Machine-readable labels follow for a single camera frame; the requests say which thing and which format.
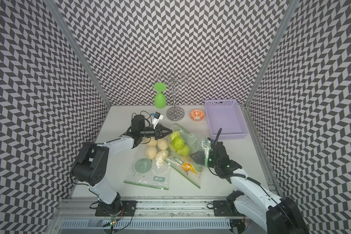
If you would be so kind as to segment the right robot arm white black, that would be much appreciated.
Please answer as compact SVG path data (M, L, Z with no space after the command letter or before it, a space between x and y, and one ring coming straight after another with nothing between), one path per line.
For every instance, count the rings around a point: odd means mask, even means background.
M201 166L213 168L221 179L237 187L227 198L230 214L243 214L268 234L307 234L309 230L298 205L264 188L236 161L229 158L225 146L216 137L204 139L201 149L191 150L190 158Z

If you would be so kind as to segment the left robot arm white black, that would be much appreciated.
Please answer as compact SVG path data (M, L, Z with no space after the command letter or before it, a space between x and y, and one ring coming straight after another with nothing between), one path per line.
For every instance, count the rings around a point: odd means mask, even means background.
M88 186L89 191L97 195L98 203L109 210L122 206L119 193L105 175L109 157L136 148L143 138L162 139L172 132L159 123L163 119L162 114L156 112L151 116L153 120L149 126L145 125L148 119L144 115L135 115L130 127L119 138L104 143L85 143L71 166L70 177Z

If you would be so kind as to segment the green pear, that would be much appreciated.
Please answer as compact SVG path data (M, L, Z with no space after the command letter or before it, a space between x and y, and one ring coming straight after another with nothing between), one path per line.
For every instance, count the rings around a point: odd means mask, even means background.
M172 134L170 135L170 141L173 141L177 137L180 137L180 132L179 131L173 131Z
M177 153L181 156L188 157L190 156L190 147L185 145L182 149L177 150Z
M176 137L172 140L172 145L176 151L179 151L185 147L185 141L181 137Z

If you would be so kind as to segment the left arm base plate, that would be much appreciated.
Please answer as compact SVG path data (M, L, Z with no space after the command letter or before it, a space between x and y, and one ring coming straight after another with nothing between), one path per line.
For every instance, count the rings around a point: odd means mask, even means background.
M110 205L98 201L95 216L133 216L136 211L136 205L136 200L114 201Z

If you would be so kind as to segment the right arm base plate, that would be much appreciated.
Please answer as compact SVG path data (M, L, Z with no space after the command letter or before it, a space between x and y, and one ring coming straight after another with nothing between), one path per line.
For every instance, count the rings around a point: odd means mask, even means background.
M231 201L214 200L212 202L214 215L217 217L244 217Z

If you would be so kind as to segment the zip bag with green pears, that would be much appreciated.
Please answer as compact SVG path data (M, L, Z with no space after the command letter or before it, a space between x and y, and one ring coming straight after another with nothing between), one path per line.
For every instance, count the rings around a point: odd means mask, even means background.
M185 145L188 145L190 147L190 154L193 154L197 151L209 151L211 150L211 141L208 138L204 138L201 135L198 134L194 134L189 132L186 128L184 128L183 126L179 125L179 124L173 124L171 127L172 131L179 131L180 132L180 137L182 139L184 139L185 141ZM175 148L172 145L172 141L170 141L170 138L168 140L169 142L169 147L170 150L173 153L176 153L177 155L179 155L177 153L177 151L175 150Z

